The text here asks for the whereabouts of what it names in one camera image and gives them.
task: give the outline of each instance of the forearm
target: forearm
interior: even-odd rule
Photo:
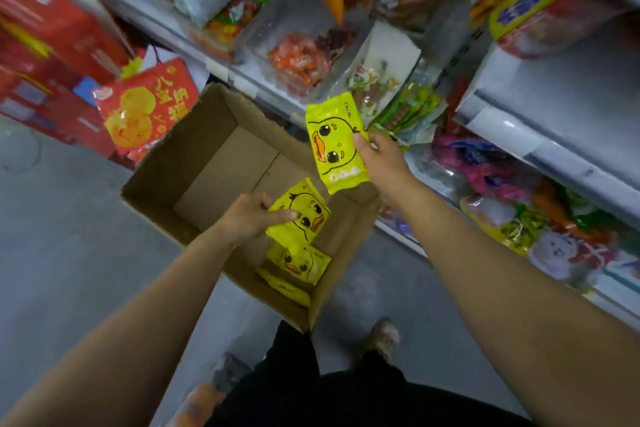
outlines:
[[[207,233],[70,351],[1,425],[146,427],[232,251],[223,232]]]
[[[632,392],[640,387],[633,331],[471,226],[419,183],[401,198],[401,212],[487,358],[535,420],[630,420]]]

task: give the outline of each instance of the yellow bag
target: yellow bag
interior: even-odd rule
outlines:
[[[267,284],[272,286],[284,297],[291,299],[296,304],[299,304],[302,307],[309,307],[311,304],[311,296],[304,292],[302,289],[297,288],[296,286],[292,286],[286,280],[281,279],[280,277],[276,277],[272,275],[265,269],[256,269],[258,275],[267,281]]]
[[[274,242],[268,249],[267,258],[297,279],[312,286],[317,285],[331,262],[331,257],[311,245],[303,247],[297,255],[292,255],[278,242]]]
[[[352,140],[356,132],[367,140],[369,136],[350,92],[308,105],[305,121],[320,178],[330,195],[369,180]]]
[[[267,228],[267,235],[293,254],[298,254],[314,240],[331,216],[324,199],[316,187],[306,178],[279,197],[270,208],[293,209],[298,212],[294,221]]]

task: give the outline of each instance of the hand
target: hand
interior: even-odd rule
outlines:
[[[373,149],[360,134],[353,135],[353,143],[367,167],[371,182],[376,185],[383,199],[396,210],[401,209],[401,198],[418,186],[423,188],[404,160],[400,146],[382,134],[369,134]]]
[[[298,217],[294,210],[269,211],[271,205],[273,200],[266,193],[240,195],[212,229],[224,233],[232,246],[238,246],[260,237],[269,227]]]

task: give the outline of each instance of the open cardboard box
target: open cardboard box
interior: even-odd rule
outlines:
[[[124,185],[122,199],[187,246],[240,194],[263,191],[277,199],[306,177],[332,212],[313,246],[333,260],[311,290],[309,308],[290,301],[255,272],[267,261],[271,239],[266,235],[236,249],[224,274],[297,329],[308,331],[376,220],[380,199],[371,183],[330,197],[310,144],[295,140],[240,93],[217,84],[206,87],[189,114],[151,149]]]

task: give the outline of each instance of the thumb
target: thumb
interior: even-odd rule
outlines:
[[[288,221],[293,221],[298,217],[298,212],[292,209],[279,209],[276,211],[264,212],[264,224],[268,227],[281,225]]]
[[[364,164],[370,162],[375,155],[375,151],[371,148],[371,144],[369,141],[364,138],[361,133],[356,133],[353,135],[353,145],[356,146],[356,151],[364,161]]]

